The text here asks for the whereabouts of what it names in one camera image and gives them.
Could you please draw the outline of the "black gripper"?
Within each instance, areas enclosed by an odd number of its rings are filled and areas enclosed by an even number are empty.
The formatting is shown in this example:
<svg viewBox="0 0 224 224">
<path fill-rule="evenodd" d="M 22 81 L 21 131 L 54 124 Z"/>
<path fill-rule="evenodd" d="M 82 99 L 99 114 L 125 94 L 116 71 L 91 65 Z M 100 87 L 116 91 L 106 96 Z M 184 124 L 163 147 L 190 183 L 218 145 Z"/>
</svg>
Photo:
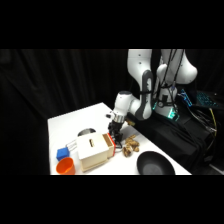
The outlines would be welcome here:
<svg viewBox="0 0 224 224">
<path fill-rule="evenodd" d="M 109 133 L 112 135 L 112 138 L 115 142 L 118 141 L 118 145 L 120 148 L 122 148 L 122 138 L 123 138 L 123 133 L 119 133 L 123 124 L 122 123 L 117 123 L 115 121 L 111 121 L 108 125 L 108 130 Z"/>
</svg>

